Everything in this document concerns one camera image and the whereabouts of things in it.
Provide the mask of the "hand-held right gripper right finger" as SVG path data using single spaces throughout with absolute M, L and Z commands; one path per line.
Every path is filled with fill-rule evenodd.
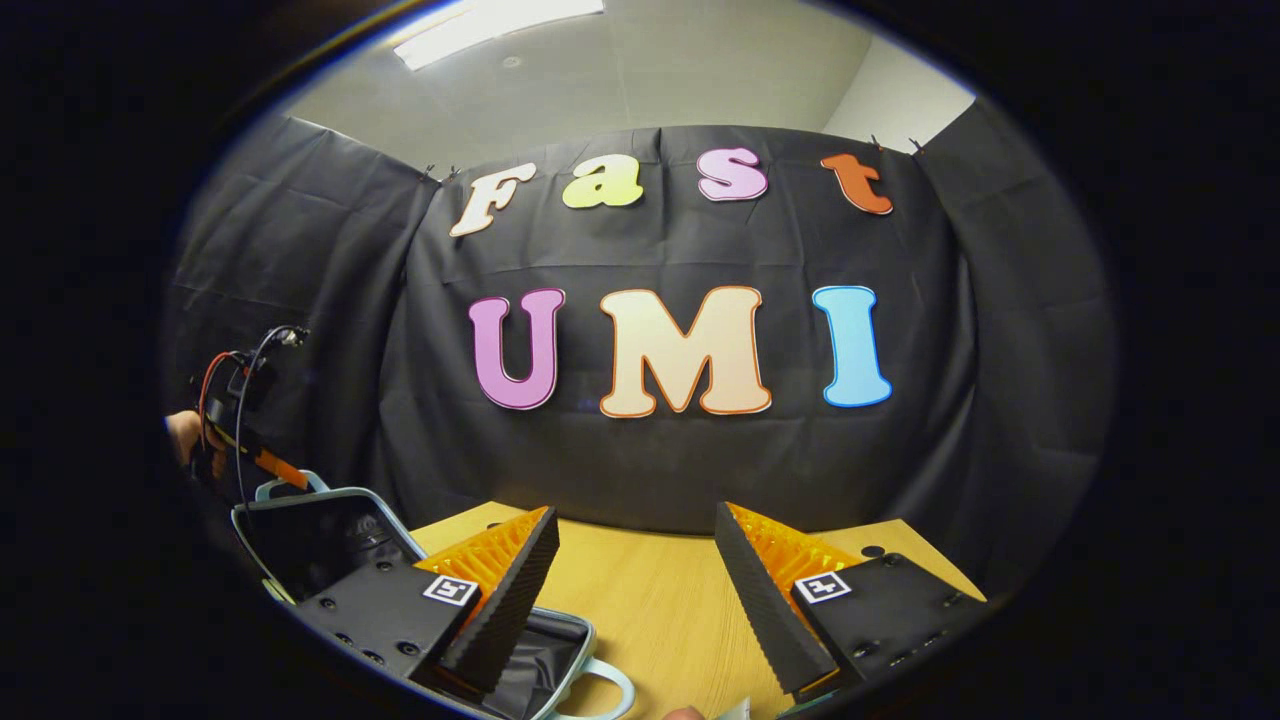
M 716 547 L 783 693 L 878 680 L 973 628 L 986 602 L 900 552 L 858 557 L 731 502 Z

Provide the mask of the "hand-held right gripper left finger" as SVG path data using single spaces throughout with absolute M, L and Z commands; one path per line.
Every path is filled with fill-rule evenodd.
M 559 544 L 558 512 L 543 506 L 417 562 L 367 562 L 296 609 L 393 676 L 485 694 L 515 652 Z

